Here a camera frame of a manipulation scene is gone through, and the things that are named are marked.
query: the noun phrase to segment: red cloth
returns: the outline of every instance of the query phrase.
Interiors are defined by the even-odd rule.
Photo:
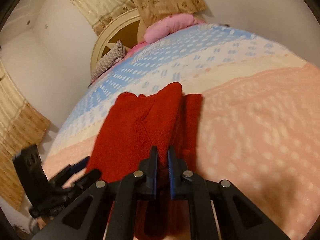
[[[101,127],[87,171],[99,169],[107,182],[121,180],[137,170],[140,160],[149,157],[151,146],[158,148],[157,183],[166,190],[157,201],[138,203],[135,236],[139,240],[162,239],[185,224],[178,219],[179,203],[169,201],[167,151],[173,145],[177,157],[195,170],[201,103],[200,94],[183,96],[180,83],[171,83],[148,97],[125,92]]]

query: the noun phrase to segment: headboard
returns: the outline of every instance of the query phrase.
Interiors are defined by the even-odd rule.
[[[99,59],[108,53],[117,41],[120,40],[124,47],[131,49],[143,41],[145,31],[146,27],[137,8],[114,19],[104,28],[93,48],[90,63],[91,73],[95,70]]]

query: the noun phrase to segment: silver screw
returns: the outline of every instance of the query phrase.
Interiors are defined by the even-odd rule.
[[[193,172],[192,172],[192,171],[184,171],[184,172],[183,172],[183,176],[185,176],[185,177],[192,177],[192,176],[193,176]]]
[[[222,180],[222,181],[220,182],[220,184],[221,184],[221,186],[223,186],[223,187],[230,187],[230,186],[231,186],[231,182],[228,181],[228,180],[226,180],[226,179]]]
[[[97,188],[101,188],[104,187],[106,185],[106,183],[103,180],[99,180],[96,182],[96,187]]]
[[[137,178],[142,177],[142,176],[143,176],[143,171],[135,171],[135,172],[133,173],[133,175],[134,175],[135,177],[137,177]]]

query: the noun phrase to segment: folded red fabric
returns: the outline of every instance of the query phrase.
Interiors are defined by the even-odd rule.
[[[196,168],[196,135],[202,96],[183,96],[180,83],[171,83],[157,94],[138,97],[125,92],[117,98],[103,123],[87,165],[99,169],[106,182],[121,180],[158,148],[157,184],[162,190],[157,201],[140,201],[135,236],[139,240],[162,239],[177,233],[185,221],[179,202],[171,202],[168,191],[167,150],[173,145],[178,158]]]

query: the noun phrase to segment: bed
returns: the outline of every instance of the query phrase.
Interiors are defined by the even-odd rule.
[[[132,48],[144,31],[136,9],[111,22],[96,42],[91,71],[117,40]],[[59,131],[47,176],[91,154],[120,93],[151,95],[171,82],[204,96],[201,174],[232,181],[290,239],[303,239],[320,214],[320,72],[286,47],[234,28],[180,30],[105,72]]]

